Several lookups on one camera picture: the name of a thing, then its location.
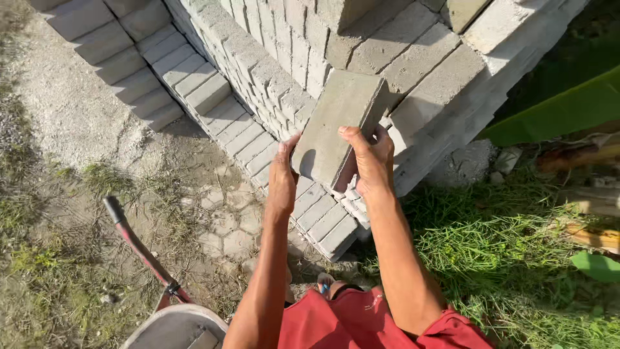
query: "red t-shirt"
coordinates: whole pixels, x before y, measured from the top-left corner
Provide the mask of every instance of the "red t-shirt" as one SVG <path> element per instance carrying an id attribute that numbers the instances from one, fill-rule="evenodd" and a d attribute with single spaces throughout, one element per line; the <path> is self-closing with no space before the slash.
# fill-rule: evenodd
<path id="1" fill-rule="evenodd" d="M 334 301 L 309 290 L 284 310 L 278 348 L 488 349 L 484 334 L 454 310 L 444 310 L 416 341 L 401 331 L 380 289 L 347 289 Z"/>

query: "grass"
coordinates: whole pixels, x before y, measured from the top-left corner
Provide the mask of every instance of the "grass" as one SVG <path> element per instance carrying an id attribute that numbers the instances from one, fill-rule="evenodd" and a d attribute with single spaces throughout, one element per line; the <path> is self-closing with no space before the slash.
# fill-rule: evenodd
<path id="1" fill-rule="evenodd" d="M 499 348 L 620 348 L 617 289 L 571 265 L 581 248 L 563 222 L 580 218 L 549 183 L 524 166 L 501 186 L 420 188 L 402 206 L 447 300 Z M 363 268 L 379 273 L 372 248 Z"/>

